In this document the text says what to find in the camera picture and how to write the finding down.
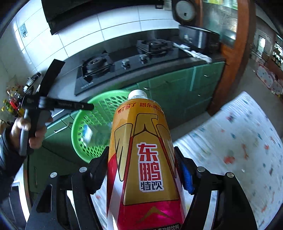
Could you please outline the person's left hand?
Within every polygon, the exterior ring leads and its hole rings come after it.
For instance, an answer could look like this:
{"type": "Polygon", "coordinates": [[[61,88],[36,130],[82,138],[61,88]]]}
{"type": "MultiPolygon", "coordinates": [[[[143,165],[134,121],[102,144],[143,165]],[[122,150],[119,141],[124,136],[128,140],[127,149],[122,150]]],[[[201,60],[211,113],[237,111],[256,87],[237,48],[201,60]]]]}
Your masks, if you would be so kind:
{"type": "MultiPolygon", "coordinates": [[[[25,120],[22,117],[19,117],[15,120],[11,132],[10,132],[10,140],[15,149],[20,148],[20,135],[21,131],[29,131],[31,128],[30,122],[25,120]]],[[[31,137],[29,139],[30,148],[32,149],[39,149],[42,145],[43,139],[47,132],[47,127],[43,126],[35,132],[35,137],[31,137]]]]}

